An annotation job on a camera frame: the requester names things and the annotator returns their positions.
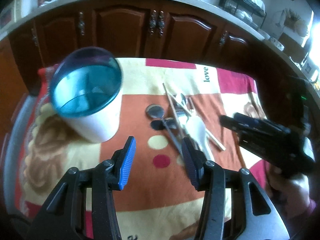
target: chopsticks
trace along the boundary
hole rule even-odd
[[[176,100],[176,98],[175,98],[170,92],[168,92],[166,89],[165,89],[165,91],[166,91],[167,96],[168,96],[168,97],[172,97],[173,100],[174,100],[180,107],[182,107],[182,109],[186,112],[186,114],[188,114],[189,116],[192,116],[192,113],[191,113],[184,105],[182,105],[180,102],[178,102],[178,101]],[[226,150],[226,148],[223,146],[223,144],[222,144],[221,142],[219,142],[219,141],[217,140],[217,138],[215,138],[215,136],[214,136],[207,128],[205,129],[205,131],[206,131],[207,135],[213,140],[213,142],[215,143],[215,145],[218,146],[218,148],[219,148],[221,151],[225,151],[225,150]]]
[[[167,95],[167,98],[168,98],[168,101],[169,101],[169,105],[170,105],[170,107],[171,107],[171,109],[172,109],[173,118],[174,118],[174,120],[175,120],[175,122],[176,122],[178,131],[179,131],[179,134],[180,134],[180,136],[181,136],[181,139],[183,139],[183,138],[184,138],[184,132],[183,132],[183,129],[182,129],[181,125],[180,125],[180,121],[179,121],[179,119],[178,119],[178,115],[177,115],[176,109],[174,108],[174,105],[173,105],[173,103],[172,103],[172,99],[171,99],[171,97],[170,97],[170,95],[169,95],[169,92],[167,91],[167,88],[165,87],[165,84],[162,83],[162,85],[163,85],[163,88],[164,88],[164,92],[165,92],[166,95]]]

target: countertop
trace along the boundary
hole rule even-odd
[[[307,79],[303,72],[289,59],[289,57],[286,54],[284,54],[284,52],[280,51],[268,40],[263,40],[262,42],[266,44],[271,50],[273,50],[276,54],[278,54],[293,69],[293,71],[297,74],[299,78]],[[317,106],[320,108],[320,96],[318,95],[311,83],[308,84],[307,89],[310,92],[311,96],[314,98]]]
[[[63,6],[68,3],[77,2],[77,1],[81,1],[81,0],[57,0],[55,2],[49,3],[45,6],[40,7],[40,8],[37,8],[36,10],[34,10],[32,13],[30,13],[26,17],[20,19],[18,22],[1,29],[0,30],[0,40],[5,38],[10,32],[15,30],[19,26],[23,25],[27,21],[33,19],[34,17],[39,16],[40,14],[43,14],[44,12],[50,11],[54,8],[59,7],[59,6]],[[243,30],[245,30],[248,33],[250,33],[251,35],[253,35],[256,39],[265,43],[270,49],[272,49],[276,54],[278,54],[294,70],[294,72],[298,75],[298,77],[306,79],[305,75],[301,72],[301,70],[299,70],[297,68],[297,66],[289,59],[289,57],[286,54],[284,54],[282,51],[277,49],[271,42],[265,40],[265,38],[261,34],[259,34],[257,31],[255,31],[253,28],[251,28],[249,25],[247,25],[246,23],[244,23],[240,19],[236,18],[235,16],[218,8],[217,6],[211,5],[211,4],[203,2],[201,0],[174,0],[174,1],[182,2],[182,3],[188,4],[188,5],[192,5],[192,6],[201,8],[203,10],[212,12],[213,14],[216,14],[216,15],[226,19],[227,21],[232,22],[233,24],[239,26]],[[308,90],[310,91],[312,97],[315,99],[317,105],[320,108],[320,97],[316,93],[315,89],[313,88],[313,86],[311,84],[308,87]]]

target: cabinet handle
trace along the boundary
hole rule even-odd
[[[163,28],[164,28],[164,14],[163,11],[159,12],[159,17],[158,17],[158,28],[159,28],[159,35],[163,35]]]
[[[36,34],[36,30],[34,28],[31,28],[31,33],[32,33],[32,40],[35,43],[35,46],[38,47],[38,37]]]
[[[84,36],[84,27],[85,27],[85,23],[84,23],[84,20],[83,20],[83,12],[80,12],[79,13],[79,24],[78,24],[78,28],[80,30],[80,34],[82,36]]]
[[[150,35],[152,35],[155,31],[154,28],[157,25],[157,21],[156,21],[156,11],[153,11],[149,20],[149,33]]]
[[[222,37],[220,38],[220,41],[219,41],[220,46],[223,46],[226,43],[227,36],[228,36],[228,32],[225,31],[224,34],[222,35]]]

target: beige polka dot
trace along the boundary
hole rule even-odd
[[[184,166],[184,161],[182,160],[181,155],[177,157],[177,164],[180,166]]]
[[[161,150],[168,145],[168,140],[163,135],[154,135],[148,140],[148,146],[151,149]]]

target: wooden chopstick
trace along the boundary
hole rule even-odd
[[[178,119],[178,115],[177,115],[176,109],[174,108],[174,105],[173,105],[173,103],[172,103],[172,99],[171,99],[171,97],[169,96],[169,92],[167,91],[167,88],[165,87],[165,84],[162,83],[162,85],[163,85],[163,88],[164,88],[164,92],[165,92],[166,95],[167,95],[167,98],[168,98],[168,101],[169,101],[169,105],[170,105],[170,107],[171,107],[171,109],[172,109],[173,118],[174,118],[174,120],[175,120],[175,122],[176,122],[178,131],[179,131],[179,134],[180,134],[180,136],[181,136],[181,139],[183,139],[183,138],[184,138],[184,132],[183,132],[183,129],[182,129],[181,125],[180,125],[180,121],[179,121],[179,119]]]

